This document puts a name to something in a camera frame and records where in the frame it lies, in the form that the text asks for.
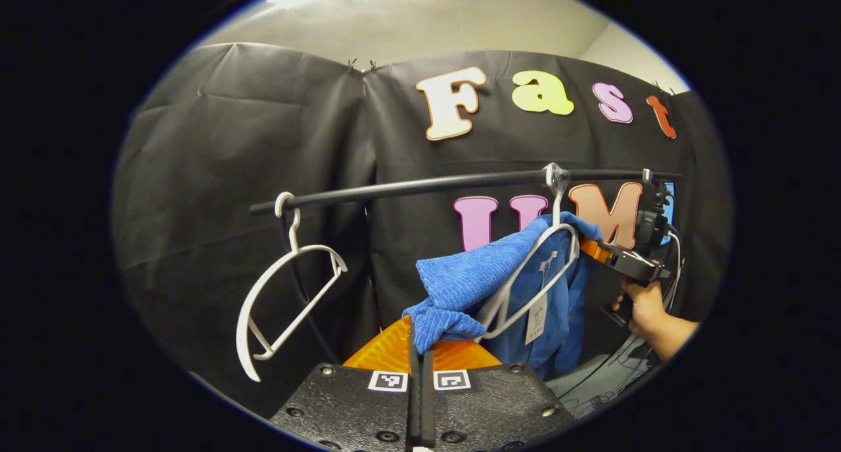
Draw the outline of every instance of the white plastic hanger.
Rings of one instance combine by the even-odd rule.
[[[511,326],[511,324],[515,323],[517,319],[523,316],[532,306],[541,299],[541,297],[546,296],[546,293],[549,292],[550,288],[555,285],[556,282],[564,275],[567,269],[573,264],[573,261],[579,257],[579,239],[578,234],[576,233],[576,228],[572,227],[570,224],[561,224],[561,198],[564,195],[564,191],[566,190],[568,179],[563,179],[562,181],[553,182],[553,165],[547,166],[547,186],[553,188],[553,192],[555,192],[555,202],[552,205],[552,227],[549,227],[546,231],[541,234],[540,237],[537,238],[537,242],[532,246],[532,249],[526,255],[526,259],[520,263],[520,266],[517,267],[517,270],[514,270],[513,275],[509,277],[501,287],[493,293],[489,299],[486,301],[486,304],[482,306],[480,312],[477,314],[477,320],[484,325],[486,328],[490,326],[492,323],[493,318],[496,317],[496,328],[493,330],[488,330],[484,335],[475,338],[475,342],[479,342],[483,338],[495,338],[495,336],[500,335],[505,329]],[[508,302],[511,299],[511,285],[514,284],[514,281],[517,279],[517,276],[520,275],[520,272],[523,270],[523,267],[526,266],[526,263],[532,258],[538,248],[546,242],[549,237],[553,234],[557,233],[558,231],[565,230],[569,231],[572,239],[570,243],[570,257],[568,257],[567,263],[564,267],[558,272],[558,275],[555,275],[544,287],[529,300],[528,303],[523,305],[518,311],[508,317]]]
[[[290,200],[291,198],[294,198],[294,195],[292,195],[291,192],[282,192],[282,194],[280,194],[277,197],[277,200],[274,204],[274,214],[277,216],[277,218],[280,218],[283,214],[283,203],[285,203],[286,200]],[[265,348],[264,353],[255,354],[254,358],[258,360],[271,359],[271,357],[274,356],[274,354],[277,352],[280,346],[283,345],[283,342],[286,342],[286,339],[290,335],[292,335],[292,332],[294,332],[295,329],[297,329],[298,324],[300,324],[301,321],[304,320],[304,317],[307,317],[307,314],[309,314],[309,312],[312,311],[312,308],[313,306],[315,306],[315,303],[317,303],[321,299],[321,296],[324,296],[324,293],[327,293],[327,290],[331,286],[333,286],[337,279],[339,279],[339,275],[341,275],[342,272],[348,271],[348,266],[345,264],[345,261],[342,260],[342,257],[340,257],[339,254],[336,253],[336,251],[330,248],[330,246],[307,245],[303,246],[302,248],[298,247],[298,237],[296,231],[298,230],[300,222],[301,212],[299,209],[295,209],[295,218],[294,221],[292,221],[292,226],[289,227],[289,246],[292,248],[292,250],[288,254],[283,255],[282,258],[280,258],[280,260],[277,260],[272,266],[268,267],[268,269],[265,270],[264,273],[262,273],[260,279],[258,279],[258,281],[255,282],[254,286],[252,287],[252,290],[248,293],[248,296],[246,296],[246,300],[242,303],[242,308],[240,309],[240,317],[237,320],[237,356],[239,356],[242,368],[246,371],[248,377],[254,381],[260,381],[260,376],[258,376],[258,372],[256,372],[254,369],[254,365],[252,364],[252,356],[248,351],[247,329],[250,328],[250,330],[254,332],[254,336],[258,338],[260,344]],[[277,272],[277,270],[279,270],[280,267],[288,263],[289,260],[292,260],[292,258],[297,257],[297,255],[306,254],[306,252],[313,252],[318,250],[325,251],[330,254],[330,263],[333,266],[333,278],[331,278],[330,281],[328,281],[327,284],[325,284],[324,288],[321,288],[321,291],[319,291],[318,294],[316,294],[315,297],[313,297],[312,301],[309,302],[309,304],[303,309],[303,311],[301,311],[301,314],[298,314],[298,317],[295,317],[295,320],[292,321],[291,324],[289,324],[289,327],[286,327],[286,330],[283,331],[282,334],[280,334],[277,340],[274,341],[274,344],[268,344],[268,342],[265,341],[264,336],[260,332],[260,329],[258,329],[258,326],[256,326],[254,320],[252,319],[252,306],[254,305],[256,298],[258,298],[258,294],[260,294],[260,291],[262,290],[268,279],[271,278],[271,276],[274,275],[274,273]]]

